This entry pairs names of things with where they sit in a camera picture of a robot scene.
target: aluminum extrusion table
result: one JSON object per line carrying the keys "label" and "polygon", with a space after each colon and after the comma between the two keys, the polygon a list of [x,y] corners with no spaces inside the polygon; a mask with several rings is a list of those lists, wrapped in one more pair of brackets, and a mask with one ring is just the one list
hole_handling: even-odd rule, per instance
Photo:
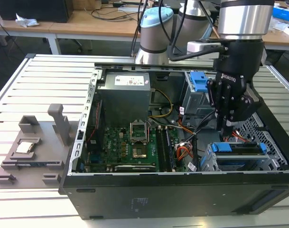
{"label": "aluminum extrusion table", "polygon": [[[64,115],[78,121],[95,62],[132,63],[129,57],[36,55],[26,58],[0,92],[0,163],[19,132],[23,115],[52,121],[51,103],[62,103]],[[211,67],[212,61],[186,60],[179,64]],[[272,67],[264,66],[254,85],[289,135],[289,83]],[[83,221],[67,196],[57,189],[0,190],[0,227],[200,227],[289,228],[289,197],[260,215],[112,219]]]}

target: blue latch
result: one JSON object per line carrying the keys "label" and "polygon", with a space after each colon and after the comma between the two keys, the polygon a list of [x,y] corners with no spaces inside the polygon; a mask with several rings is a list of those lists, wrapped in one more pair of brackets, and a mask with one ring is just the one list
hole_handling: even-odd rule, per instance
{"label": "blue latch", "polygon": [[218,152],[232,152],[231,146],[227,142],[215,142],[213,145],[218,148]]}
{"label": "blue latch", "polygon": [[267,148],[266,144],[260,143],[259,146],[260,146],[263,154],[266,154],[268,152],[268,148]]}
{"label": "blue latch", "polygon": [[191,82],[195,87],[196,92],[206,92],[207,93],[207,77],[203,72],[191,72],[190,73]]}

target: yellow cable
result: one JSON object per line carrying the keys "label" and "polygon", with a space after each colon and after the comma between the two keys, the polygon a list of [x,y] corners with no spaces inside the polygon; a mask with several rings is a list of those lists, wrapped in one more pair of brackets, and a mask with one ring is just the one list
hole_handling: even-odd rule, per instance
{"label": "yellow cable", "polygon": [[178,121],[178,125],[179,125],[180,127],[182,127],[183,130],[185,130],[186,132],[189,132],[190,134],[194,134],[194,132],[192,132],[191,130],[187,129],[185,126],[182,126],[182,125],[179,123],[179,121]]}
{"label": "yellow cable", "polygon": [[162,93],[162,94],[166,97],[166,99],[168,100],[168,102],[169,102],[170,105],[171,105],[171,109],[169,110],[168,113],[166,113],[166,114],[164,114],[164,115],[149,115],[149,117],[153,117],[153,118],[168,117],[168,116],[172,113],[172,111],[173,111],[173,104],[172,104],[171,100],[169,99],[169,97],[168,97],[165,93],[163,93],[163,92],[162,92],[161,90],[159,90],[159,89],[155,89],[155,90],[159,91],[160,93]]}

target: black box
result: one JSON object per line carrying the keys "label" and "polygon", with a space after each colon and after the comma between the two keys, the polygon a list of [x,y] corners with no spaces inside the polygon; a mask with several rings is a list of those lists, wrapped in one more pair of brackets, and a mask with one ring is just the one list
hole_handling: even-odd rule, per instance
{"label": "black box", "polygon": [[73,0],[0,0],[3,20],[23,18],[66,23],[73,13]]}

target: red cable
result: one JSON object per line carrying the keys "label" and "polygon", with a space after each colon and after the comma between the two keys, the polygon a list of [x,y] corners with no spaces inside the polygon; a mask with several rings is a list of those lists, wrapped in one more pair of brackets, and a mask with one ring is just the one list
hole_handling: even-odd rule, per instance
{"label": "red cable", "polygon": [[97,110],[96,110],[96,126],[95,126],[95,128],[93,129],[93,132],[92,132],[91,136],[89,136],[89,138],[86,140],[86,143],[89,142],[89,140],[92,138],[93,134],[95,133],[95,131],[96,131],[96,129],[97,129],[97,125],[98,125],[98,111],[99,111],[99,104],[100,104],[100,102],[98,102]]}

